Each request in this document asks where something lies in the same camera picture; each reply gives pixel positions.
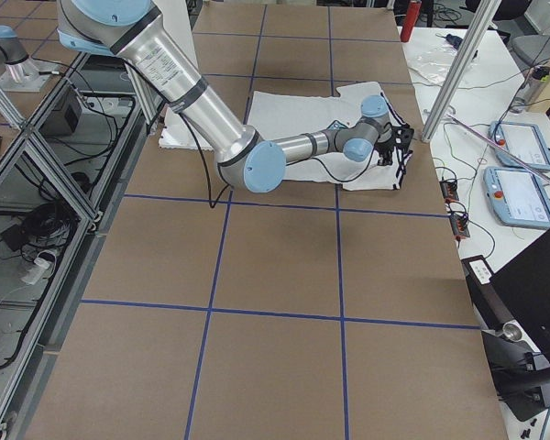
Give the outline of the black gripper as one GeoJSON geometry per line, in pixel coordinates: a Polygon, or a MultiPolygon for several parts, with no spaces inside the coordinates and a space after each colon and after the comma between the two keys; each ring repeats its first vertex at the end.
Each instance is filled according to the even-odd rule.
{"type": "Polygon", "coordinates": [[[394,151],[394,136],[390,135],[386,140],[376,142],[376,151],[379,153],[378,165],[391,165],[394,151]]]}

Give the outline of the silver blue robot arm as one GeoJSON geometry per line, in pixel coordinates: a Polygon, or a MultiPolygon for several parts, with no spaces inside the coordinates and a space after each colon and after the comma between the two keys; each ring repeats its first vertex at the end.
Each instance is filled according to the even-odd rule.
{"type": "Polygon", "coordinates": [[[380,95],[366,98],[350,127],[294,137],[264,139],[222,101],[163,26],[152,1],[59,1],[60,43],[72,50],[116,56],[134,68],[191,124],[214,151],[221,179],[253,193],[268,193],[283,181],[288,165],[326,153],[366,162],[368,169],[397,163],[398,129],[380,95]]]}

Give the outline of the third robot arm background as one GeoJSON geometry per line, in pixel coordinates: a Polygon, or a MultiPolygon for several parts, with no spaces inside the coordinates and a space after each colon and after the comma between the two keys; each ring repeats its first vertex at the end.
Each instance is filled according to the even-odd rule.
{"type": "Polygon", "coordinates": [[[10,26],[0,25],[0,87],[6,92],[39,92],[58,65],[33,59],[10,26]]]}

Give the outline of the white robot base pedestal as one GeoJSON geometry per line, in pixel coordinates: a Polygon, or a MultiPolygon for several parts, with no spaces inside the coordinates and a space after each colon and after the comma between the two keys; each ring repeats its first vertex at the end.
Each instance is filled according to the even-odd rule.
{"type": "Polygon", "coordinates": [[[212,148],[207,140],[193,127],[192,123],[190,127],[192,131],[179,115],[174,114],[167,107],[163,117],[159,146],[162,149],[197,149],[198,143],[202,150],[210,151],[212,148]]]}

